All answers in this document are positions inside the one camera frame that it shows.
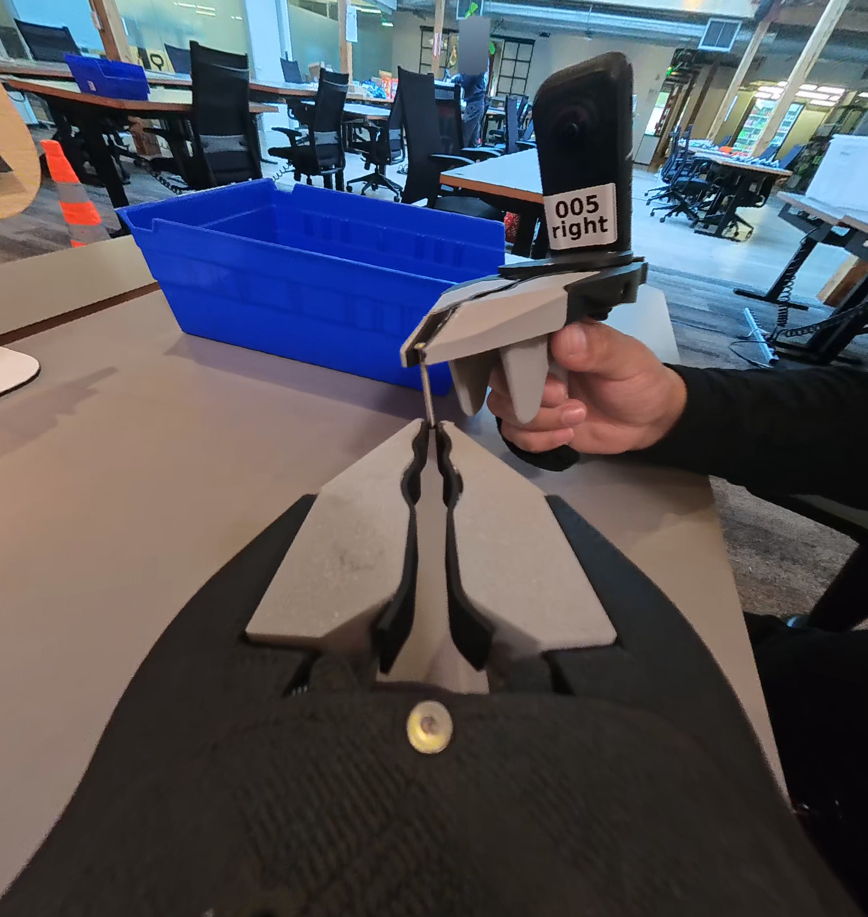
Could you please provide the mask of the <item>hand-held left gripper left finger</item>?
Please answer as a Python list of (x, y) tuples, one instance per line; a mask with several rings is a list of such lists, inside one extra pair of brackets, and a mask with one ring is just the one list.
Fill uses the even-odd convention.
[(252, 642), (391, 671), (414, 623), (429, 436), (412, 421), (322, 487), (246, 627)]

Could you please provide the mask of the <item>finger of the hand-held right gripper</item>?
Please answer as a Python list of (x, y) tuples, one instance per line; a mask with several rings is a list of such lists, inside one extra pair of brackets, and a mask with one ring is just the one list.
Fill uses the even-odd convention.
[(483, 406), (492, 371), (520, 347), (520, 280), (479, 280), (443, 292), (400, 347), (405, 370), (419, 372), (414, 345), (427, 345), (428, 371), (445, 366), (463, 413)]
[(445, 363), (466, 416), (483, 407), (495, 367), (503, 370), (512, 416), (526, 424), (541, 407), (550, 368), (548, 339), (568, 320), (572, 274), (493, 277), (444, 292), (421, 322), (421, 362)]

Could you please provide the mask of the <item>thin metal screw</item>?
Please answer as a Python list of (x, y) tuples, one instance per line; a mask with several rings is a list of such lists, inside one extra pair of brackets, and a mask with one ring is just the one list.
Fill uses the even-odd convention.
[(437, 427), (437, 418), (435, 406), (433, 403), (433, 393), (430, 385), (427, 353), (423, 360), (419, 360), (417, 357), (417, 363), (421, 379), (421, 391), (424, 400), (426, 422), (428, 427), (434, 431)]

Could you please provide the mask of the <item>large blue plastic bin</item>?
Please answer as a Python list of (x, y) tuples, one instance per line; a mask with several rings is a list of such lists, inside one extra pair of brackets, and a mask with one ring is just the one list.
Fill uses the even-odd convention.
[(270, 179), (118, 214), (184, 333), (418, 391), (403, 342), (506, 259), (502, 222)]

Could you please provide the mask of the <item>person's right forearm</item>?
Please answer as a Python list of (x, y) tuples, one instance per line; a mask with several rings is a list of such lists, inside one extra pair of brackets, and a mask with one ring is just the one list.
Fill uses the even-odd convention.
[(638, 457), (748, 490), (868, 511), (868, 372), (674, 371), (687, 389), (685, 408)]

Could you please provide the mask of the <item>grey desk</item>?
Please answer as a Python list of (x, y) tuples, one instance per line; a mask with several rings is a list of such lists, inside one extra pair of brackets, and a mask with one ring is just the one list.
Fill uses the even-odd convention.
[(180, 335), (149, 294), (26, 341), (0, 400), (0, 915), (784, 915), (794, 827), (710, 486), (524, 469), (610, 536), (655, 641), (424, 692), (452, 656), (440, 475), (418, 630), (370, 685), (264, 648), (278, 518), (416, 396)]

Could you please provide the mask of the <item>person's right hand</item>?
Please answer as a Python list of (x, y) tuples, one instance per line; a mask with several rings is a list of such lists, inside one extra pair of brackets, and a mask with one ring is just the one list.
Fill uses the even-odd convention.
[(515, 416), (509, 384), (492, 372), (487, 406), (502, 436), (528, 453), (568, 446), (589, 455), (649, 448), (680, 419), (685, 382), (643, 343), (591, 321), (567, 325), (550, 337), (550, 351), (566, 380), (549, 373), (540, 407), (524, 423)]

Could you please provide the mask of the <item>wood-edged office table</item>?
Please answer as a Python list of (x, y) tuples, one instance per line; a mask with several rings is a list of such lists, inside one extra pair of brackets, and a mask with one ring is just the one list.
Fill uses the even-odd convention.
[(548, 250), (540, 161), (535, 149), (521, 150), (443, 171), (440, 183), (470, 193), (505, 213), (519, 215), (512, 254), (543, 258)]

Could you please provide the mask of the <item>black office chair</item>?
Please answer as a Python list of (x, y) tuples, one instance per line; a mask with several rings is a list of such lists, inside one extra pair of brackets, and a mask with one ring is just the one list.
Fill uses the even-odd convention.
[(269, 148), (268, 153), (290, 163), (295, 181), (305, 177), (311, 185), (313, 177), (319, 176), (326, 189), (344, 191), (346, 154), (342, 119), (348, 87), (347, 74), (321, 68), (313, 106), (305, 115), (307, 132), (298, 134), (291, 128), (275, 128), (288, 137), (289, 144)]
[(394, 103), (381, 118), (365, 117), (361, 121), (349, 122), (347, 149), (359, 154), (364, 166), (371, 171), (346, 181), (348, 192), (360, 183), (361, 195), (365, 195), (368, 189), (385, 189), (393, 193), (396, 202), (401, 202), (401, 188), (386, 176), (388, 167), (401, 163), (405, 158), (403, 118), (399, 112), (399, 106)]
[(152, 157), (147, 168), (174, 175), (183, 187), (206, 190), (263, 177), (259, 136), (250, 110), (246, 53), (224, 52), (189, 41), (191, 107), (188, 114), (148, 128), (167, 141), (169, 157)]
[(82, 55), (67, 26), (45, 26), (17, 18), (14, 24), (35, 61), (66, 63), (68, 56)]
[(488, 147), (463, 147), (463, 121), (457, 105), (453, 105), (447, 117), (452, 134), (451, 149), (446, 151), (433, 75), (412, 73), (403, 68), (399, 68), (397, 74), (396, 96), (402, 110), (408, 156), (402, 202), (503, 221), (505, 214), (497, 207), (451, 187), (444, 192), (440, 181), (441, 174), (446, 171), (496, 158), (500, 152)]

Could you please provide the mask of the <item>white board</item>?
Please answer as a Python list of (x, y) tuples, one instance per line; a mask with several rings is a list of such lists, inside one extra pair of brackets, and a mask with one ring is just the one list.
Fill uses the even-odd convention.
[(832, 207), (868, 212), (868, 136), (834, 135), (805, 195)]

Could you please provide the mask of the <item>light wood office table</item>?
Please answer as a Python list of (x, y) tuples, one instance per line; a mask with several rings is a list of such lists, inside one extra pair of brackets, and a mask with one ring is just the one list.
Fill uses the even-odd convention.
[[(762, 328), (778, 357), (774, 364), (787, 359), (812, 366), (835, 362), (857, 365), (857, 358), (844, 353), (856, 338), (868, 337), (868, 212), (849, 213), (844, 207), (832, 207), (806, 195), (790, 192), (781, 192), (779, 199), (783, 202), (780, 219), (802, 231), (803, 239), (767, 290), (736, 288), (734, 292), (777, 309), (772, 330)], [(863, 264), (865, 270), (857, 275), (843, 294), (840, 304), (828, 317), (808, 325), (790, 327), (790, 311), (808, 309), (806, 304), (793, 303), (794, 282), (807, 258), (820, 245), (842, 249), (857, 264)]]

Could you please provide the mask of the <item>person's lap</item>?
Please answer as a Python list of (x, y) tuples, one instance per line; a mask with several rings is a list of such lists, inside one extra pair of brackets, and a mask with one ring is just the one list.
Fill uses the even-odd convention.
[(868, 915), (868, 629), (744, 618), (798, 821)]

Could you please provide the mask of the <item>orange traffic cone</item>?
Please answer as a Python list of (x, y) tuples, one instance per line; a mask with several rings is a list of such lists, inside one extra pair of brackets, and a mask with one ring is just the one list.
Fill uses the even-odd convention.
[(99, 212), (78, 179), (61, 144), (41, 141), (50, 177), (58, 193), (64, 223), (73, 247), (82, 247), (110, 239)]

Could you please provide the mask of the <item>wood-topped office table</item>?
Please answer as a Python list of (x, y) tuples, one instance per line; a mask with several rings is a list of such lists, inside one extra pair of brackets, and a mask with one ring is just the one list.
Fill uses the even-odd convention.
[(207, 65), (192, 75), (190, 87), (154, 87), (143, 99), (101, 96), (72, 80), (5, 82), (46, 102), (64, 151), (84, 150), (115, 210), (129, 203), (115, 159), (125, 151), (112, 148), (106, 137), (109, 128), (126, 127), (132, 118), (165, 126), (170, 156), (164, 167), (193, 191), (263, 177), (255, 117), (275, 108), (251, 101), (244, 70)]

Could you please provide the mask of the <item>small blue bin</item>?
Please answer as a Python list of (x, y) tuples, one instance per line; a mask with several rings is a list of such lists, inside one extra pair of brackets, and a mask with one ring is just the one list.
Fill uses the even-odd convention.
[(148, 101), (150, 86), (142, 66), (91, 56), (68, 56), (66, 64), (80, 92), (124, 101)]

